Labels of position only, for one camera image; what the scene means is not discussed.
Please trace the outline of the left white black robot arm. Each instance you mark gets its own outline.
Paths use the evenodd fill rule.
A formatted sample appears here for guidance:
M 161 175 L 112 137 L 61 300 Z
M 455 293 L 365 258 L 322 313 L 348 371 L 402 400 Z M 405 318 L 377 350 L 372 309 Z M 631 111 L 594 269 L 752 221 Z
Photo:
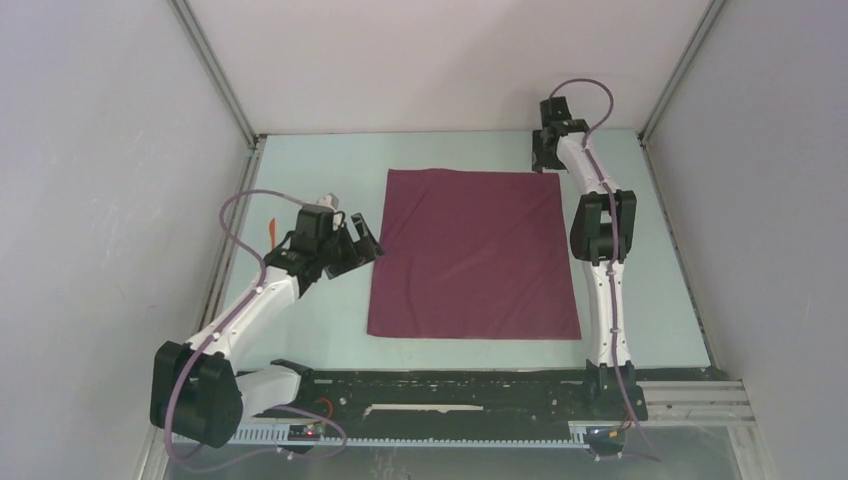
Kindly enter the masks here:
M 260 257 L 259 272 L 236 302 L 183 343 L 154 357 L 152 425 L 208 447 L 224 446 L 242 421 L 281 406 L 304 416 L 316 403 L 307 368 L 275 361 L 248 373 L 246 354 L 284 309 L 321 278 L 334 279 L 384 253 L 364 217 L 306 204 L 295 226 Z

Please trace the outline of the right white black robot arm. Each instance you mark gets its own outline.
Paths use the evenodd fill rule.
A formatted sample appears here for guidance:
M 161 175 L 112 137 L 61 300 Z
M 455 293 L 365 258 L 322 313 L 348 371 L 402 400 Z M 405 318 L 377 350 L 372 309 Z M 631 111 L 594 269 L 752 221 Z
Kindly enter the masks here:
M 623 274 L 637 198 L 612 180 L 590 141 L 591 128 L 572 116 L 565 97 L 541 101 L 540 114 L 541 128 L 532 132 L 532 170 L 564 170 L 580 193 L 569 246 L 586 275 L 592 329 L 581 402 L 591 416 L 606 418 L 622 397 L 633 401 L 641 395 L 623 319 Z

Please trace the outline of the maroon cloth napkin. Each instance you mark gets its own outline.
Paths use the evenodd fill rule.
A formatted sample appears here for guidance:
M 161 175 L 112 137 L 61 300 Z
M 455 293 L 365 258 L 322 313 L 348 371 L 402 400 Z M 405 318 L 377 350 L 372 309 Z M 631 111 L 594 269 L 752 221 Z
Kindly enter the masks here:
M 562 207 L 554 174 L 390 171 L 368 333 L 579 339 Z

